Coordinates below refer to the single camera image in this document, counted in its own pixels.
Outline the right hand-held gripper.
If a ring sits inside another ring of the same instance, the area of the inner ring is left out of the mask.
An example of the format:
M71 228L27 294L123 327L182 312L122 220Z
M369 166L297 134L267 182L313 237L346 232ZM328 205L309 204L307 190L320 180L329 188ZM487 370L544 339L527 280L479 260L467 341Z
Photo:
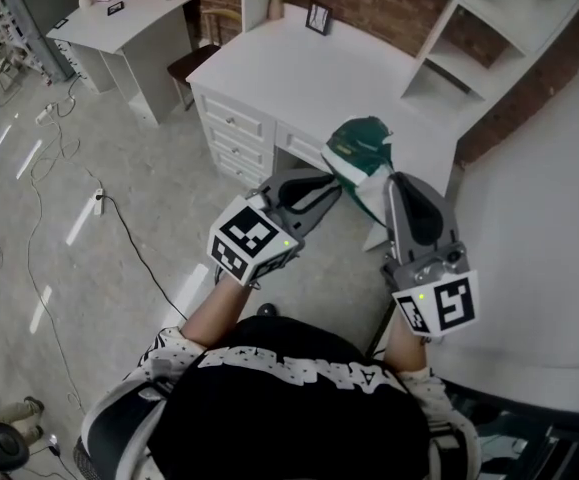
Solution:
M388 177L384 204L396 259L386 261L381 273L411 332L440 338L475 323L478 273L458 242L452 205L431 185L404 172Z

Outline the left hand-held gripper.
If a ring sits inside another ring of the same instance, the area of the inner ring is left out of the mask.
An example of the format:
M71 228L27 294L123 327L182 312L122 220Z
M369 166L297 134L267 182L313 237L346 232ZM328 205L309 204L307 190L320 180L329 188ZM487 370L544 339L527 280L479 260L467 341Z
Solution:
M211 225L207 253L242 286L283 268L342 195L335 176L295 168L237 196Z

